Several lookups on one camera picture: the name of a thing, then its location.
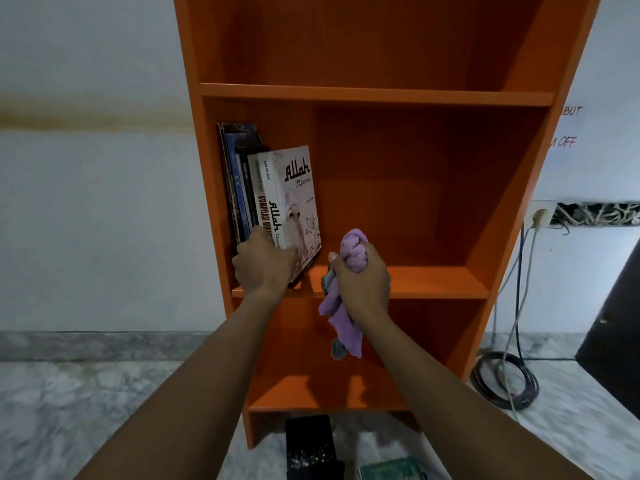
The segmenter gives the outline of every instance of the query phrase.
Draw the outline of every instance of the right hand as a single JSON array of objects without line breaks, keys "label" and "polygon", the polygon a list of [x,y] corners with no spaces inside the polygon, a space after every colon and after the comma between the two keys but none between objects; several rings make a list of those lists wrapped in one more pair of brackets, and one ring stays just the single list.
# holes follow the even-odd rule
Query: right hand
[{"label": "right hand", "polygon": [[336,253],[329,253],[329,264],[338,279],[340,296],[349,316],[358,325],[387,316],[391,275],[387,265],[370,242],[361,243],[367,250],[367,267],[353,273]]}]

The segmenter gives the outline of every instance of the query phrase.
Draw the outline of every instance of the left hand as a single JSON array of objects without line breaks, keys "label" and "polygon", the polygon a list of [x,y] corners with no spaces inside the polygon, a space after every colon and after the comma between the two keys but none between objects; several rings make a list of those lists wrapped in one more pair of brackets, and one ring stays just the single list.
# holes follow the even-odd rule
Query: left hand
[{"label": "left hand", "polygon": [[277,305],[298,261],[296,249],[277,249],[265,230],[256,226],[249,239],[238,245],[237,251],[231,262],[245,298],[260,296]]}]

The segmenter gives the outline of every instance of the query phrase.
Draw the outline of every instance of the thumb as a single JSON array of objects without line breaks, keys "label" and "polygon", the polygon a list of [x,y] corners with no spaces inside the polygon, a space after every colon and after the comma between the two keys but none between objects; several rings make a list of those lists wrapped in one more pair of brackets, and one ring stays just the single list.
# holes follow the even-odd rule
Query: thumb
[{"label": "thumb", "polygon": [[344,273],[349,272],[347,265],[344,263],[343,259],[338,255],[338,253],[329,253],[329,265],[331,265],[333,272],[339,278]]}]

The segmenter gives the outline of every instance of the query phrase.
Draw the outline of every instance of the electrical outlet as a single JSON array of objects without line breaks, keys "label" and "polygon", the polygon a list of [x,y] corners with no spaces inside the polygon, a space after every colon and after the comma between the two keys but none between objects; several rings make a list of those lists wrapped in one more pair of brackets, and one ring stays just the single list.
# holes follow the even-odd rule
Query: electrical outlet
[{"label": "electrical outlet", "polygon": [[533,214],[535,214],[539,209],[545,209],[547,211],[545,217],[542,219],[540,227],[549,227],[549,224],[551,224],[551,217],[553,217],[554,212],[556,211],[556,203],[557,202],[553,200],[532,200],[529,203],[529,208],[524,216],[524,229],[526,230],[532,227]]}]

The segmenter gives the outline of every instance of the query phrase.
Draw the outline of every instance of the hand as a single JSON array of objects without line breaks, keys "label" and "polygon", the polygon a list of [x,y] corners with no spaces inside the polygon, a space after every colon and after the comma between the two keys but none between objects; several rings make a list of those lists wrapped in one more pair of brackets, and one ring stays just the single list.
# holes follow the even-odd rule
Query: hand
[{"label": "hand", "polygon": [[237,251],[231,262],[245,298],[260,296],[277,305],[298,261],[296,249],[277,249],[265,230],[256,226],[249,239],[238,245]]},{"label": "hand", "polygon": [[367,250],[367,267],[361,273],[352,273],[342,258],[329,253],[329,263],[340,286],[340,296],[349,316],[358,325],[387,316],[391,275],[370,242],[362,242]]}]

